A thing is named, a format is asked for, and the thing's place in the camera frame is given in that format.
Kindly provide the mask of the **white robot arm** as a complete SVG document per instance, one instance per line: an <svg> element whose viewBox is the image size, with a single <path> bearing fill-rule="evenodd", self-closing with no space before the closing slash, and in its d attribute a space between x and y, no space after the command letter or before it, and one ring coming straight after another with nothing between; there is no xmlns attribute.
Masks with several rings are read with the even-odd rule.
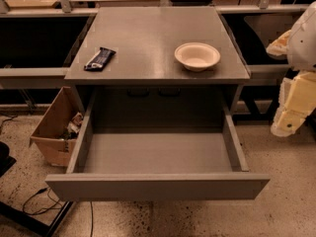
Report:
<svg viewBox="0 0 316 237"><path fill-rule="evenodd" d="M284 78L280 85L278 102L271 133L279 137L295 134L305 119L316 109L316 2L266 48L268 54L285 54L298 74Z"/></svg>

